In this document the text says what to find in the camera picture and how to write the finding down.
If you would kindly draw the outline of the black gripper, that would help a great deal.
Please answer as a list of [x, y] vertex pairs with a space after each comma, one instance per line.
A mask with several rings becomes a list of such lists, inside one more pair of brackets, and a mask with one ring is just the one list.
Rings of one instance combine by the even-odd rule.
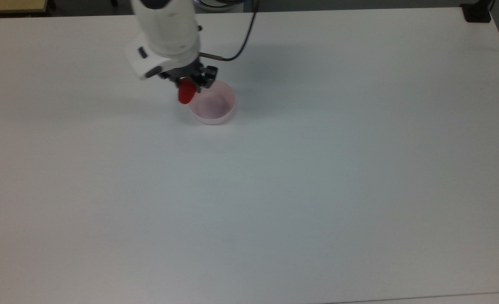
[[208, 89], [216, 81], [218, 68], [214, 66], [203, 66], [200, 59], [195, 59], [192, 63], [181, 68], [174, 68], [170, 71], [160, 73], [161, 79], [168, 79], [175, 84], [176, 88], [180, 88], [180, 81], [184, 78], [189, 78], [196, 88], [196, 92], [200, 93], [202, 89]]

